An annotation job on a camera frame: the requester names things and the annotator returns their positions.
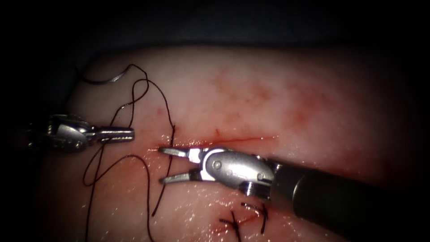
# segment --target dark suture thread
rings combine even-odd
[[[163,99],[164,99],[164,102],[165,102],[165,104],[166,104],[166,109],[167,109],[167,113],[168,113],[168,118],[169,118],[169,123],[170,123],[170,126],[172,127],[172,138],[171,138],[171,140],[170,140],[170,146],[172,147],[173,146],[173,136],[174,136],[174,134],[175,134],[175,126],[173,125],[173,123],[172,123],[172,119],[171,119],[171,117],[170,117],[170,110],[169,110],[169,107],[168,107],[168,104],[167,104],[167,99],[166,99],[166,97],[165,97],[165,95],[164,95],[164,93],[161,91],[161,89],[155,84],[155,83],[153,83],[151,80],[149,80],[148,79],[148,75],[147,75],[147,73],[142,69],[142,68],[140,68],[140,67],[138,67],[137,65],[135,65],[135,64],[130,64],[130,65],[128,65],[127,66],[127,68],[125,68],[125,70],[122,72],[122,73],[120,73],[118,76],[116,76],[116,77],[114,77],[114,78],[112,78],[112,79],[109,79],[109,80],[105,80],[105,81],[92,81],[92,80],[89,80],[89,79],[86,79],[85,77],[83,77],[82,75],[81,75],[81,73],[78,71],[78,69],[77,68],[75,68],[76,69],[76,72],[77,72],[77,74],[78,74],[78,76],[84,81],[84,82],[86,82],[86,83],[89,83],[89,84],[92,84],[92,85],[104,85],[104,84],[107,84],[107,83],[112,83],[112,82],[116,82],[116,81],[118,81],[131,67],[136,67],[136,68],[138,68],[140,71],[142,71],[144,74],[145,74],[145,78],[143,78],[143,79],[139,79],[139,80],[136,80],[135,82],[134,82],[134,84],[133,84],[133,87],[132,87],[132,101],[131,102],[129,102],[129,103],[126,103],[126,104],[123,104],[123,105],[121,105],[117,110],[116,110],[116,112],[115,112],[115,114],[114,114],[114,116],[113,116],[113,118],[112,118],[112,121],[111,121],[111,123],[110,123],[110,126],[112,126],[112,124],[113,124],[113,122],[115,121],[115,119],[116,119],[116,116],[118,115],[118,113],[119,113],[119,111],[120,110],[122,110],[123,108],[125,108],[125,107],[127,107],[127,106],[129,106],[129,105],[132,105],[132,116],[131,116],[131,118],[130,118],[130,123],[129,123],[129,128],[131,127],[131,125],[133,124],[133,119],[134,119],[134,106],[135,106],[135,103],[137,102],[137,101],[139,101],[141,98],[143,98],[143,96],[145,96],[146,95],[146,93],[148,92],[148,90],[149,90],[149,83],[151,83],[152,85],[154,85],[158,90],[159,90],[159,92],[161,93],[161,95],[163,96]],[[146,89],[145,89],[145,91],[143,92],[143,94],[142,95],[140,95],[137,99],[135,99],[135,95],[134,95],[134,91],[135,91],[135,86],[136,86],[136,84],[138,83],[138,82],[141,82],[141,81],[146,81],[146,84],[147,84],[147,86],[146,86]],[[86,217],[86,230],[85,230],[85,241],[88,241],[88,234],[89,234],[89,223],[90,223],[90,212],[91,212],[91,205],[92,205],[92,202],[93,202],[93,197],[94,197],[94,192],[95,192],[95,184],[96,184],[96,182],[98,181],[98,180],[100,180],[110,169],[112,169],[116,164],[118,164],[119,162],[121,162],[122,160],[124,160],[124,159],[127,159],[127,158],[135,158],[135,159],[139,159],[142,163],[143,163],[143,165],[145,166],[145,169],[146,169],[146,174],[147,174],[147,178],[148,178],[148,188],[147,188],[147,200],[146,200],[146,210],[147,210],[147,216],[146,216],[146,223],[147,223],[147,231],[148,231],[148,236],[149,236],[149,238],[150,238],[150,240],[151,241],[154,241],[153,240],[153,238],[152,238],[152,235],[151,235],[151,230],[150,230],[150,227],[149,227],[149,211],[150,211],[150,208],[149,208],[149,200],[150,200],[150,181],[151,181],[151,179],[150,179],[150,176],[149,176],[149,170],[148,170],[148,167],[147,167],[147,164],[146,164],[146,162],[144,161],[144,159],[143,158],[141,158],[141,157],[139,157],[139,156],[137,156],[137,155],[126,155],[126,156],[123,156],[123,157],[121,157],[119,160],[117,160],[114,164],[112,164],[111,166],[109,166],[107,169],[106,169],[106,171],[104,171],[100,176],[98,176],[98,173],[99,173],[99,169],[100,169],[100,165],[101,165],[101,162],[102,162],[102,157],[103,157],[103,152],[104,152],[104,147],[105,147],[105,144],[103,144],[99,149],[98,149],[98,151],[96,151],[96,153],[93,155],[93,157],[91,158],[91,160],[89,161],[89,163],[88,163],[88,165],[87,165],[87,167],[86,167],[86,169],[85,169],[85,172],[84,172],[84,175],[83,175],[83,178],[82,178],[82,182],[83,182],[83,184],[85,185],[85,186],[92,186],[92,188],[91,188],[91,195],[90,195],[90,202],[89,202],[89,205],[88,205],[88,212],[87,212],[87,217]],[[89,167],[90,167],[90,165],[91,165],[91,163],[93,162],[93,160],[96,158],[96,156],[98,155],[100,153],[100,156],[99,156],[99,163],[97,164],[97,169],[96,169],[96,172],[95,172],[95,177],[94,177],[94,180],[93,180],[93,182],[91,182],[91,183],[86,183],[85,182],[85,177],[86,177],[86,174],[87,174],[87,172],[88,172],[88,169],[89,169]],[[167,175],[169,174],[169,172],[170,172],[170,167],[171,167],[171,164],[172,164],[172,156],[170,156],[170,158],[169,158],[169,166],[168,166],[168,171],[167,171]],[[155,212],[157,211],[157,208],[158,208],[158,206],[159,206],[159,203],[160,203],[160,201],[161,201],[161,197],[163,196],[163,192],[164,192],[164,188],[165,188],[165,185],[163,186],[163,189],[162,189],[162,191],[161,191],[161,193],[160,193],[160,197],[159,197],[159,199],[158,199],[158,202],[157,202],[157,206],[156,206],[156,208],[155,208],[155,210],[154,210],[154,212],[152,213],[152,216],[154,216],[155,215]]]
[[[257,210],[258,212],[263,214],[263,225],[261,226],[261,230],[260,230],[260,234],[264,233],[264,228],[266,227],[266,221],[269,220],[269,215],[267,213],[267,209],[266,206],[264,206],[264,204],[262,205],[263,208],[259,208],[255,205],[249,204],[249,203],[241,203],[242,206],[246,207],[246,208],[252,208],[254,210]]]
[[[236,219],[234,218],[234,213],[232,212],[232,217],[233,217],[233,222],[225,220],[225,219],[219,219],[220,222],[231,225],[234,229],[234,231],[236,232],[236,237],[237,237],[237,241],[241,242],[241,234],[239,233],[239,225],[236,221]]]

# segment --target blood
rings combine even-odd
[[[313,117],[332,107],[332,102],[322,90],[305,84],[287,83],[286,93],[290,95],[293,103],[284,110],[284,129],[301,133],[309,126]]]

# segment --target skin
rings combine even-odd
[[[85,73],[92,80],[112,78],[128,64],[143,68],[164,92],[174,145],[222,145],[319,168],[384,188],[407,188],[420,168],[416,153],[420,122],[414,100],[399,75],[377,56],[337,49],[255,49],[209,46],[148,48],[99,58]],[[131,69],[119,82],[92,86],[80,82],[68,110],[93,125],[108,125],[116,109],[131,101],[132,84],[143,78]],[[139,96],[146,88],[136,87]],[[115,126],[127,126],[131,107]],[[167,171],[172,129],[161,94],[150,86],[136,103],[131,143],[105,149],[100,173],[117,159],[135,154],[148,164],[150,211]],[[83,241],[90,187],[82,176],[98,145],[82,153],[51,153],[36,189],[40,231],[46,240]],[[173,158],[170,174],[194,168]],[[94,178],[96,164],[86,177]],[[90,241],[149,241],[146,232],[147,177],[137,159],[125,159],[96,184],[90,214]],[[268,207],[262,215],[240,205],[261,207],[217,183],[185,182],[166,187],[157,214],[150,218],[155,241],[342,241],[292,213]]]

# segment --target tied suture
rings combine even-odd
[[[153,86],[156,87],[156,89],[159,91],[159,93],[163,96],[163,99],[164,99],[164,102],[165,102],[165,106],[166,106],[166,110],[167,110],[167,114],[168,114],[169,124],[170,124],[170,127],[172,128],[172,135],[170,136],[171,138],[170,138],[170,144],[169,145],[170,145],[170,147],[173,147],[173,140],[174,140],[174,137],[175,137],[175,125],[173,125],[173,123],[172,123],[172,119],[171,119],[171,116],[170,116],[169,105],[168,105],[167,99],[166,99],[164,93],[161,91],[161,89],[154,82],[152,82],[150,79],[148,79],[148,74],[146,73],[146,71],[144,71],[142,68],[140,68],[139,66],[137,66],[135,64],[129,64],[124,69],[124,71],[122,71],[119,75],[117,75],[114,78],[111,78],[111,79],[108,79],[108,80],[104,80],[104,81],[94,81],[94,80],[89,80],[89,79],[85,78],[77,68],[75,68],[75,70],[76,70],[76,73],[77,73],[78,77],[83,82],[86,82],[86,83],[91,84],[91,85],[105,85],[105,84],[108,84],[108,83],[113,83],[113,82],[119,81],[131,68],[136,68],[139,71],[141,71],[144,74],[144,78],[138,79],[138,80],[136,80],[133,83],[133,87],[132,87],[132,91],[131,91],[131,97],[132,97],[131,102],[121,105],[116,110],[116,112],[115,112],[115,114],[114,114],[114,116],[113,116],[113,118],[112,118],[109,126],[112,126],[112,124],[115,122],[115,119],[116,119],[118,113],[120,112],[120,110],[122,110],[125,107],[131,105],[132,106],[132,108],[131,108],[131,118],[130,118],[130,122],[129,122],[129,125],[128,125],[128,128],[130,128],[133,125],[135,104],[148,93],[148,91],[150,89],[150,84],[152,84]],[[146,82],[146,89],[145,89],[145,91],[140,96],[138,96],[136,98],[135,86],[136,86],[136,84],[138,84],[140,82]],[[109,144],[109,142],[106,142],[106,143],[102,144],[100,146],[100,148],[95,152],[95,154],[90,159],[88,165],[86,166],[86,169],[84,171],[84,175],[82,177],[82,183],[83,183],[83,185],[87,186],[87,187],[91,187],[90,200],[89,200],[88,210],[87,210],[87,215],[86,215],[85,241],[88,241],[88,239],[89,239],[90,215],[91,215],[91,208],[92,208],[92,203],[93,203],[93,198],[94,198],[94,193],[95,193],[95,185],[96,185],[96,183],[104,175],[106,175],[108,173],[109,170],[111,170],[115,165],[117,165],[118,163],[120,163],[121,161],[123,161],[125,159],[139,160],[139,161],[142,162],[143,166],[145,167],[146,177],[147,177],[147,181],[148,181],[148,185],[147,185],[147,199],[146,199],[146,212],[147,212],[146,213],[146,225],[147,225],[146,229],[147,229],[147,232],[148,232],[149,239],[151,241],[154,241],[154,239],[153,239],[153,237],[151,235],[151,229],[150,229],[150,226],[149,226],[149,219],[150,219],[150,215],[149,215],[150,214],[149,201],[150,201],[150,181],[151,181],[151,179],[150,179],[150,175],[149,175],[148,166],[147,166],[145,160],[142,157],[140,157],[138,155],[131,154],[131,155],[126,155],[126,156],[121,157],[120,159],[118,159],[117,161],[115,161],[111,166],[109,166],[104,172],[102,172],[101,174],[99,174],[100,173],[100,166],[101,166],[101,163],[102,163],[102,160],[103,160],[104,149],[105,149],[105,147],[106,147],[107,144]],[[98,157],[98,163],[97,163],[97,168],[96,168],[96,171],[95,171],[95,174],[94,174],[94,179],[91,182],[88,183],[86,181],[88,169],[90,168],[91,164],[93,163],[93,161],[97,157]],[[169,156],[169,163],[168,163],[168,168],[167,168],[167,174],[166,174],[166,176],[169,176],[171,165],[172,165],[172,156]],[[165,188],[166,188],[166,184],[163,184],[163,187],[162,187],[161,192],[159,194],[159,198],[158,198],[157,204],[156,204],[154,210],[151,213],[152,217],[155,216],[155,214],[156,214],[156,212],[158,210],[158,207],[160,205],[161,198],[163,197]],[[262,206],[263,209],[260,209],[260,208],[258,208],[256,206],[248,204],[248,203],[241,203],[241,205],[243,207],[248,208],[248,209],[252,208],[255,211],[263,214],[263,225],[262,225],[262,228],[261,228],[261,234],[263,234],[264,233],[265,224],[266,224],[266,220],[268,219],[267,210],[264,207],[264,205]],[[222,223],[226,223],[226,224],[232,226],[233,229],[235,230],[237,240],[240,242],[241,241],[241,237],[240,237],[240,233],[239,233],[239,224],[238,224],[238,222],[235,219],[233,211],[231,211],[231,214],[232,214],[233,221],[228,221],[228,220],[225,220],[225,219],[219,219],[219,221],[222,222]]]

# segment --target dark background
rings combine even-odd
[[[424,100],[428,78],[422,75],[427,62],[422,38],[428,27],[421,9],[424,7],[411,2],[238,0],[139,5],[122,1],[97,6],[62,2],[4,8],[3,40],[7,44],[3,48],[8,62],[4,117],[12,118],[8,121],[12,126],[21,127],[41,113],[61,111],[77,81],[74,67],[84,69],[100,53],[188,43],[371,49],[390,58],[414,87],[414,95]],[[427,110],[426,102],[421,105]],[[40,156],[12,155],[17,172],[11,173],[11,179],[18,176],[19,182],[12,187],[18,213],[11,224],[27,232],[20,238],[34,241],[31,184]]]

